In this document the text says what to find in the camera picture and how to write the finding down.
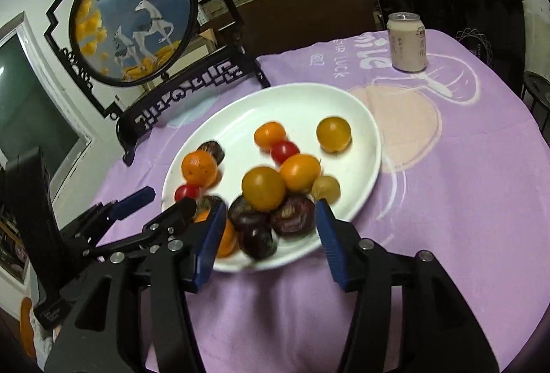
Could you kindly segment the person's hand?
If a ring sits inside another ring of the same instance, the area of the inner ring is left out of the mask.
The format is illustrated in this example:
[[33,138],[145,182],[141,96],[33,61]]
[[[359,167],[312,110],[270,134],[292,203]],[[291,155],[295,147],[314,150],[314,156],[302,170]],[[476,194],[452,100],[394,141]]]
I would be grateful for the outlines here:
[[35,360],[34,330],[31,324],[32,307],[32,300],[24,297],[21,301],[19,326],[22,348],[30,359]]

